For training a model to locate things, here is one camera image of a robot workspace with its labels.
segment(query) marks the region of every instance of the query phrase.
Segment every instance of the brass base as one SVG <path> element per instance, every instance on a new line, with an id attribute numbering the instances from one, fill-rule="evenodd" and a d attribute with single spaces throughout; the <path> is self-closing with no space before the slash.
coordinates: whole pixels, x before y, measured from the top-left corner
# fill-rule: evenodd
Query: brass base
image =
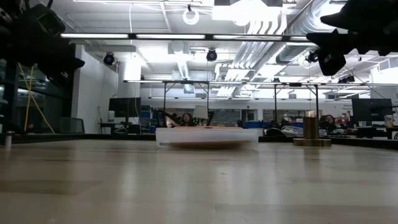
<path id="1" fill-rule="evenodd" d="M 293 139 L 295 146 L 331 147 L 330 139 Z"/>

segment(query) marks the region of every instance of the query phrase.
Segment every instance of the wooden floor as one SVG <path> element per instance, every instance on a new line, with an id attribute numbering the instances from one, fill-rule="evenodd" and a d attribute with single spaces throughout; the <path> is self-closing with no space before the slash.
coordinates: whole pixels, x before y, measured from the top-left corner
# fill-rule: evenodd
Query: wooden floor
<path id="1" fill-rule="evenodd" d="M 396 224 L 398 151 L 19 145 L 1 151 L 0 223 Z"/>

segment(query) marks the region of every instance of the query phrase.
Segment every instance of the white wall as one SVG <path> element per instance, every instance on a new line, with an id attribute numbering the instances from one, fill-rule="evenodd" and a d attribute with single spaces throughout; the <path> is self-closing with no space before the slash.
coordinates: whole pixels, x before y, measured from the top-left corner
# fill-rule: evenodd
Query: white wall
<path id="1" fill-rule="evenodd" d="M 162 99 L 148 99 L 150 96 L 163 96 L 163 89 L 160 88 L 142 88 L 141 89 L 141 105 L 150 105 L 155 108 L 163 108 Z M 167 92 L 168 97 L 181 96 L 182 89 L 171 89 Z M 185 97 L 195 97 L 195 95 L 184 95 Z M 166 100 L 166 108 L 194 108 L 196 105 L 206 105 L 206 100 Z M 262 114 L 262 110 L 273 110 L 274 101 L 271 100 L 251 100 L 251 101 L 209 101 L 209 108 L 211 109 L 241 109 L 246 110 L 247 106 L 250 106 L 251 110 L 258 110 L 258 114 Z M 315 100 L 311 101 L 278 101 L 278 110 L 315 110 Z M 347 113 L 348 110 L 352 114 L 352 106 L 350 101 L 319 101 L 319 110 L 323 111 L 323 114 L 330 114 L 334 117 L 341 117 L 343 113 Z"/>
<path id="2" fill-rule="evenodd" d="M 81 118 L 88 134 L 99 130 L 100 116 L 107 121 L 109 99 L 118 91 L 118 74 L 84 50 L 76 47 L 76 57 L 85 61 L 85 66 L 75 72 L 73 80 L 72 117 Z"/>

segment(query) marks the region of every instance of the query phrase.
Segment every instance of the blue bin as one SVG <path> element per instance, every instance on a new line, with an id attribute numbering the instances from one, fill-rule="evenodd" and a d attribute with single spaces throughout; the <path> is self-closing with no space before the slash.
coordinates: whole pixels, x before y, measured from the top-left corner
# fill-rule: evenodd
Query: blue bin
<path id="1" fill-rule="evenodd" d="M 270 126 L 270 122 L 246 122 L 244 124 L 244 128 L 249 129 L 249 128 L 263 128 L 264 126 Z"/>
<path id="2" fill-rule="evenodd" d="M 149 132 L 150 133 L 156 133 L 156 126 L 149 127 Z"/>

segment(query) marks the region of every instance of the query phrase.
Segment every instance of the person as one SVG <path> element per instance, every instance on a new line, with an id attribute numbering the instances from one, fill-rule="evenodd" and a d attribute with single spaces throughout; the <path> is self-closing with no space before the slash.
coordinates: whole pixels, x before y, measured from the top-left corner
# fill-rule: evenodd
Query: person
<path id="1" fill-rule="evenodd" d="M 182 115 L 180 126 L 194 126 L 192 115 L 190 113 L 185 113 Z"/>

